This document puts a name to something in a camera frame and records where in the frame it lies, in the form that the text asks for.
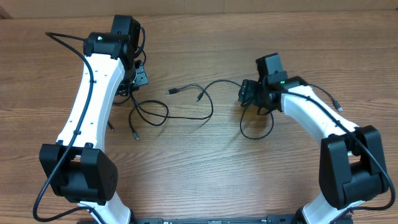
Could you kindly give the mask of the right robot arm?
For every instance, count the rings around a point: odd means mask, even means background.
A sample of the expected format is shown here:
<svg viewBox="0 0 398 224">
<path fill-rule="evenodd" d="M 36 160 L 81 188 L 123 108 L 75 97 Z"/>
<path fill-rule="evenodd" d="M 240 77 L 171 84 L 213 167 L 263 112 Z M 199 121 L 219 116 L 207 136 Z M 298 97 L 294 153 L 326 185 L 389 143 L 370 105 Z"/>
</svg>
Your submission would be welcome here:
<svg viewBox="0 0 398 224">
<path fill-rule="evenodd" d="M 340 115 L 338 103 L 330 108 L 301 77 L 289 77 L 279 54 L 256 59 L 259 79 L 243 80 L 238 100 L 290 116 L 320 146 L 320 194 L 294 214 L 268 215 L 266 223 L 352 223 L 351 213 L 387 191 L 391 199 L 378 211 L 392 207 L 396 190 L 387 173 L 379 131 L 360 127 Z"/>
</svg>

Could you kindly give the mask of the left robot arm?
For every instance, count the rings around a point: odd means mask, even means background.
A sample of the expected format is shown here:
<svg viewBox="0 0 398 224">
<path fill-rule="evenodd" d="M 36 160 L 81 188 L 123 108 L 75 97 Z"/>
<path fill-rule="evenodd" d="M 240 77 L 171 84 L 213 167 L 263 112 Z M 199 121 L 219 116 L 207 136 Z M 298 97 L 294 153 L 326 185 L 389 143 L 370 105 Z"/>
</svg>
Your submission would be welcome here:
<svg viewBox="0 0 398 224">
<path fill-rule="evenodd" d="M 39 222 L 49 222 L 79 210 L 95 223 L 135 223 L 130 208 L 116 192 L 118 168 L 104 153 L 109 114 L 117 95 L 128 95 L 148 84 L 144 63 L 138 59 L 145 30 L 132 16 L 116 15 L 110 32 L 92 32 L 77 52 L 83 73 L 67 123 L 54 144 L 43 144 L 39 161 L 47 176 L 33 207 Z M 38 215 L 48 187 L 77 206 L 50 218 Z"/>
</svg>

